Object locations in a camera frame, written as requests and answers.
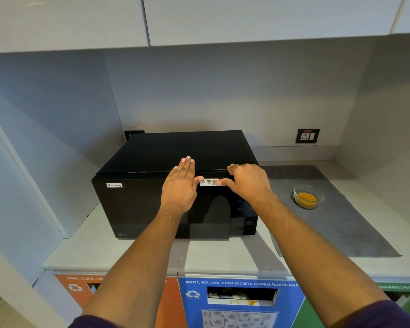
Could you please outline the person's right hand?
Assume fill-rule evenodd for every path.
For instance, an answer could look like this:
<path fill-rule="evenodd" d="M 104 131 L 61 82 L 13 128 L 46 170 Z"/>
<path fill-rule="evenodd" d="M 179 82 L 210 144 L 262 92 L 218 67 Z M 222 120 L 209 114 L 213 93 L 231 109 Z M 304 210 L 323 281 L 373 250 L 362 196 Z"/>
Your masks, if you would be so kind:
<path fill-rule="evenodd" d="M 230 164 L 227 171 L 235 182 L 232 191 L 255 206 L 274 196 L 266 172 L 255 164 Z"/>

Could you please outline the person's left hand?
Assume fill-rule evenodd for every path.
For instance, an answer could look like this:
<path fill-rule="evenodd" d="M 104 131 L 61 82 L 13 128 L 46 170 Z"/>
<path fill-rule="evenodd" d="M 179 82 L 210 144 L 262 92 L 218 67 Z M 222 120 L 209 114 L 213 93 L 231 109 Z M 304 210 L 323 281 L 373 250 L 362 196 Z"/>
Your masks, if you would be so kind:
<path fill-rule="evenodd" d="M 183 157 L 167 176 L 162 187 L 160 211 L 182 216 L 191 209 L 197 197 L 198 185 L 193 185 L 195 161 Z"/>

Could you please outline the black microwave oven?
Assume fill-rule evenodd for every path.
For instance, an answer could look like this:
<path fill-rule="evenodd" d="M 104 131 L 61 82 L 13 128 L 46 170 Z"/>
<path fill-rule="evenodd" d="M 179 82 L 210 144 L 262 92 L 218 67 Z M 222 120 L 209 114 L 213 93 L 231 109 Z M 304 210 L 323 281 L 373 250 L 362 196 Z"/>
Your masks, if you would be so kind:
<path fill-rule="evenodd" d="M 227 172 L 230 164 L 258 164 L 241 130 L 132 135 L 92 179 L 117 239 L 136 239 L 151 223 L 166 177 L 186 156 L 195 160 L 196 175 L 204 178 L 233 178 Z M 121 182 L 123 188 L 107 188 L 109 182 Z M 197 197 L 183 214 L 175 237 L 228 240 L 252 236 L 257 221 L 252 207 L 229 187 L 198 185 Z"/>

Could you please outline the person's right forearm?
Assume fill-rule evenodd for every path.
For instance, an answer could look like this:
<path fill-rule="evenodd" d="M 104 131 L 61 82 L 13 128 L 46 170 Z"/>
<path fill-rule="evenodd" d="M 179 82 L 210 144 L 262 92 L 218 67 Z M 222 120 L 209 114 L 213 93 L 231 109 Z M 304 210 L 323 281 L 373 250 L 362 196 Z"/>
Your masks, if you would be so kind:
<path fill-rule="evenodd" d="M 272 191 L 254 194 L 248 202 L 272 233 L 290 272 L 325 327 L 344 327 L 357 311 L 390 301 L 359 266 Z"/>

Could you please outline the person's left forearm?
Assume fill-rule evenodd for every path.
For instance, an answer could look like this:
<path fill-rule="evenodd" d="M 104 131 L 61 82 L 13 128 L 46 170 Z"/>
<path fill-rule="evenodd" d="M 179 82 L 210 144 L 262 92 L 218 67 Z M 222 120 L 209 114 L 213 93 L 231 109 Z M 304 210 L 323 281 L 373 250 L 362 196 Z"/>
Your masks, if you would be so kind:
<path fill-rule="evenodd" d="M 81 315 L 97 316 L 124 328 L 155 328 L 180 219 L 159 210 L 110 269 Z"/>

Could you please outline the yellow food in bowl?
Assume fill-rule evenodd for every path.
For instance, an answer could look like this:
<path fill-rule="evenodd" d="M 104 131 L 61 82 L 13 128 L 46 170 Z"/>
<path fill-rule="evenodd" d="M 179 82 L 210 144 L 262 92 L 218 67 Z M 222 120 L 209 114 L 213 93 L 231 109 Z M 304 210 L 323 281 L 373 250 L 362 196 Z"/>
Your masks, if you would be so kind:
<path fill-rule="evenodd" d="M 310 192 L 297 192 L 294 198 L 301 207 L 316 207 L 318 198 Z"/>

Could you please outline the small glass bowl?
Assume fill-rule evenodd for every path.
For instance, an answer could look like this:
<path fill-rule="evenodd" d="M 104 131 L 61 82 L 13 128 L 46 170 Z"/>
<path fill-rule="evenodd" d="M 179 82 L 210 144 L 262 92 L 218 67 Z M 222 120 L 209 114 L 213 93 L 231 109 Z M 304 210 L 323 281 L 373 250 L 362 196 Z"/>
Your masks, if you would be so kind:
<path fill-rule="evenodd" d="M 293 199 L 303 209 L 316 209 L 322 204 L 324 198 L 324 193 L 312 185 L 297 185 L 293 189 Z"/>

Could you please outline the white waste inside bin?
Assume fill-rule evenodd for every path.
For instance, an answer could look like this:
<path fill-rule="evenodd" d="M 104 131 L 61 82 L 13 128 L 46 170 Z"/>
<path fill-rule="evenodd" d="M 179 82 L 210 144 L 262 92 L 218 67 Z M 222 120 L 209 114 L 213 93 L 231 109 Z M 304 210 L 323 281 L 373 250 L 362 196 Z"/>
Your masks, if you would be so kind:
<path fill-rule="evenodd" d="M 240 306 L 266 306 L 273 307 L 278 297 L 278 292 L 271 294 L 260 294 L 254 297 L 236 295 L 219 295 L 217 293 L 209 293 L 207 303 L 212 305 L 240 305 Z"/>

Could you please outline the grey counter mat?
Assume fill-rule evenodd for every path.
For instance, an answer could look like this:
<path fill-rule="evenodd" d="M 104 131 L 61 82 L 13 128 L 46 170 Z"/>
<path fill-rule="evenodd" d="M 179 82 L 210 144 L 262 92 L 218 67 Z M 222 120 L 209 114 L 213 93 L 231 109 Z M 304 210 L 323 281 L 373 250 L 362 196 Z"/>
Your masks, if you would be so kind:
<path fill-rule="evenodd" d="M 271 188 L 288 208 L 351 258 L 399 258 L 392 245 L 314 165 L 264 166 Z M 315 209 L 298 206 L 295 187 L 324 196 Z"/>

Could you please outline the orange waste bin panel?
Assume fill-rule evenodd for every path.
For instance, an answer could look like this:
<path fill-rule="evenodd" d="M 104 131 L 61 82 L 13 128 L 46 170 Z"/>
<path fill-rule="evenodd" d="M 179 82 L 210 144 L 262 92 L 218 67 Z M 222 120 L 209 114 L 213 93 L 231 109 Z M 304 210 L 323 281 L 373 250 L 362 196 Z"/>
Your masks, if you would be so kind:
<path fill-rule="evenodd" d="M 105 277 L 105 274 L 59 272 L 54 272 L 54 275 L 82 309 L 87 306 Z M 166 277 L 155 328 L 187 328 L 177 277 Z"/>

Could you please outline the blue waste bin panel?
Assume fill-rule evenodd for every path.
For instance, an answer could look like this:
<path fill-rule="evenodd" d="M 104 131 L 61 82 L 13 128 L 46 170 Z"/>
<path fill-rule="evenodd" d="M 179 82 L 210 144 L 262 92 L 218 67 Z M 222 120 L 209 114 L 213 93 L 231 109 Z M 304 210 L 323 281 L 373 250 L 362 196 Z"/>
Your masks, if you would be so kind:
<path fill-rule="evenodd" d="M 305 296 L 294 279 L 256 276 L 184 275 L 178 277 L 188 328 L 291 328 Z M 209 293 L 254 297 L 278 292 L 273 307 L 212 305 Z"/>

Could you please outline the green waste bin panel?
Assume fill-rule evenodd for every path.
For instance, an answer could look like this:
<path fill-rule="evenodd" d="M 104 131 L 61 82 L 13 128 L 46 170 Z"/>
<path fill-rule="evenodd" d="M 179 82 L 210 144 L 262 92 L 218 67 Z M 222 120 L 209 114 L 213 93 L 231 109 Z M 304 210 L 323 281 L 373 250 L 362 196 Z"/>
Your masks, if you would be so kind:
<path fill-rule="evenodd" d="M 383 292 L 410 314 L 410 282 L 377 281 Z M 291 328 L 324 328 L 308 300 L 304 300 Z"/>

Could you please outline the person's left purple sleeve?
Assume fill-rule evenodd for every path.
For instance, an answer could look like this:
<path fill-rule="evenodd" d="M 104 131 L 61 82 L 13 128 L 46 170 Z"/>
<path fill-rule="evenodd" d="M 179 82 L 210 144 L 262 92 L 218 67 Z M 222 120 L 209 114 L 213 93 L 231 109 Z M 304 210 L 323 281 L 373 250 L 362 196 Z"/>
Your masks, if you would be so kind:
<path fill-rule="evenodd" d="M 93 316 L 80 315 L 67 328 L 124 328 L 109 320 Z"/>

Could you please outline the person's right purple sleeve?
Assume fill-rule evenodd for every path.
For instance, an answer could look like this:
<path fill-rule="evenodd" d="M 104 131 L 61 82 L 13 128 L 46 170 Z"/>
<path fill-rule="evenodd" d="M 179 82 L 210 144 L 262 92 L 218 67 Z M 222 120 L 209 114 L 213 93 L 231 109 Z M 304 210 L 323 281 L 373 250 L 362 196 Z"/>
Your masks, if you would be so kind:
<path fill-rule="evenodd" d="M 352 313 L 343 328 L 410 328 L 410 314 L 391 300 L 377 301 Z"/>

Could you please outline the black wall socket with switch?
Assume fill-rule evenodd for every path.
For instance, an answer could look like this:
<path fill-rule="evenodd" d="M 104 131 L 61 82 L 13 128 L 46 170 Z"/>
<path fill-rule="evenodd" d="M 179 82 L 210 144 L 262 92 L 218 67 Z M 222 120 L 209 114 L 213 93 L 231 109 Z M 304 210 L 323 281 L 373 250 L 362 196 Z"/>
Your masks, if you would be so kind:
<path fill-rule="evenodd" d="M 298 129 L 296 144 L 316 144 L 320 129 Z"/>

